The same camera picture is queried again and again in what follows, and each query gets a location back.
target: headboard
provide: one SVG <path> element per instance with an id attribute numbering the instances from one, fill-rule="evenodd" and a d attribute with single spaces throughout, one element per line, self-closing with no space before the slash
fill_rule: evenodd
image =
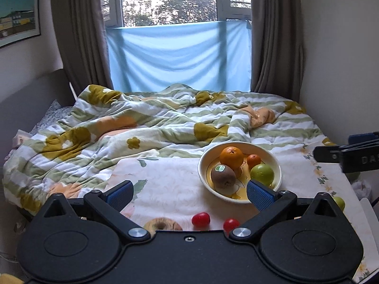
<path id="1" fill-rule="evenodd" d="M 63 69 L 32 81 L 0 102 L 0 173 L 17 130 L 31 131 L 55 99 L 63 107 L 75 102 Z"/>

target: black clamp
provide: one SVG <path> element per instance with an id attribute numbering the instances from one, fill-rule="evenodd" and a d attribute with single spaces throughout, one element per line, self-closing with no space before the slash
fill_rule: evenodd
<path id="1" fill-rule="evenodd" d="M 379 169 L 379 133 L 351 135 L 348 145 L 317 146 L 317 162 L 339 163 L 343 173 Z"/>

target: green apple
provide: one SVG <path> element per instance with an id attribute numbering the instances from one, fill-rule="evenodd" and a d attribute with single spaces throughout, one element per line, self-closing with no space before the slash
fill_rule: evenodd
<path id="1" fill-rule="evenodd" d="M 251 169 L 250 177 L 269 187 L 274 180 L 274 171 L 267 164 L 258 164 Z"/>
<path id="2" fill-rule="evenodd" d="M 333 196 L 333 199 L 337 203 L 338 207 L 343 211 L 345 209 L 345 201 L 339 196 Z"/>

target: brown curtain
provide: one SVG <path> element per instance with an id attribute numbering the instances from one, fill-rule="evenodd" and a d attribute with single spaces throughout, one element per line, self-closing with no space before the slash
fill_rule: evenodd
<path id="1" fill-rule="evenodd" d="M 51 0 L 63 68 L 79 95 L 87 85 L 113 88 L 100 0 Z"/>
<path id="2" fill-rule="evenodd" d="M 303 64 L 300 0 L 251 1 L 251 91 L 299 101 Z"/>

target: kiwi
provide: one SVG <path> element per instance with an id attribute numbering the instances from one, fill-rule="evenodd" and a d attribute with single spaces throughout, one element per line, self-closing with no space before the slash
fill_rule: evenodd
<path id="1" fill-rule="evenodd" d="M 211 180 L 216 188 L 226 189 L 234 186 L 236 174 L 227 165 L 219 164 L 211 170 Z"/>

